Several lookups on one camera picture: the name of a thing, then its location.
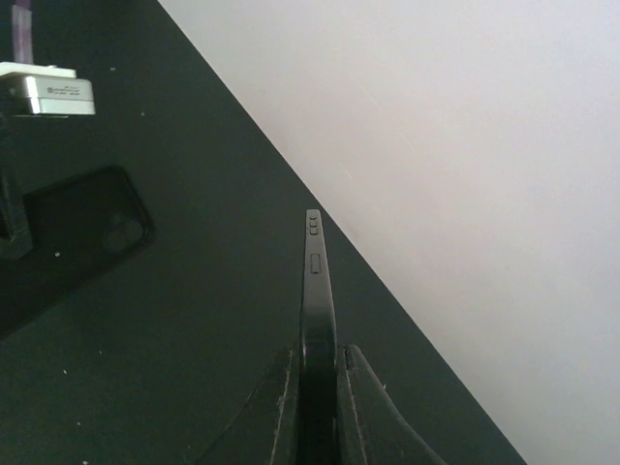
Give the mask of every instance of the black table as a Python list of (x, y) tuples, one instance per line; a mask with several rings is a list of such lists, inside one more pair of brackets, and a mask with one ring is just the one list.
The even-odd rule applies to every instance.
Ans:
[[(15, 120), (24, 187), (120, 164), (158, 237), (0, 343), (0, 463), (193, 463), (297, 335), (320, 206), (155, 0), (34, 8), (36, 62), (91, 79), (97, 116)], [(520, 463), (328, 217), (325, 234), (340, 340), (403, 416), (450, 463)]]

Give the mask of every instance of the black smartphone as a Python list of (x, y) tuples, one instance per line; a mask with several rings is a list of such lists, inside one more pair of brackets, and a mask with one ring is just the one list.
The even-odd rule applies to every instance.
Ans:
[(32, 249), (0, 260), (0, 337), (110, 271), (154, 238), (127, 172), (106, 167), (23, 197)]

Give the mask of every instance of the white wall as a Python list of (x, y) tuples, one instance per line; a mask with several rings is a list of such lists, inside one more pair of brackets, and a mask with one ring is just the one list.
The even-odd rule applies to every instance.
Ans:
[(523, 457), (620, 463), (620, 3), (162, 3)]

